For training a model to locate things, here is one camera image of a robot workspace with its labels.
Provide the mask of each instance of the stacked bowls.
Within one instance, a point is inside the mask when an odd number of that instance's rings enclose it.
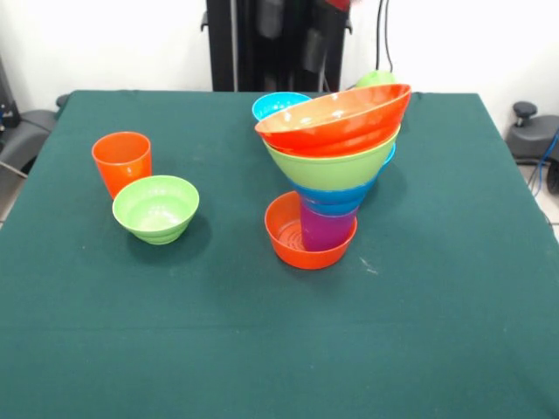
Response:
[[[304,101],[259,122],[256,131],[296,191],[266,212],[280,258],[320,269],[342,257],[359,206],[394,156],[410,97],[409,85],[370,86]]]

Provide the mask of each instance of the floor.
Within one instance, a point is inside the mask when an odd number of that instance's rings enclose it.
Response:
[[[15,188],[12,194],[9,196],[2,196],[0,199],[0,229],[2,228],[3,222],[8,218],[8,214],[10,214],[11,207],[14,206],[17,197],[19,196],[19,192],[25,185],[25,180],[23,179],[15,179],[14,180]]]

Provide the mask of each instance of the purple cup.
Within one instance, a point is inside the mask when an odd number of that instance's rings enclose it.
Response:
[[[307,251],[327,251],[345,242],[358,208],[342,216],[323,216],[310,210],[301,200],[300,226]]]

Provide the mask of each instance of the black knob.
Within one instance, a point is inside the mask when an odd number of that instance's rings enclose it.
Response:
[[[513,105],[513,110],[518,118],[516,121],[517,127],[523,126],[527,120],[538,113],[537,106],[531,102],[516,102]]]

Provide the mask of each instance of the black stand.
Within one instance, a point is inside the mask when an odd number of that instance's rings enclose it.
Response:
[[[324,0],[206,0],[214,91],[340,88],[349,13]]]

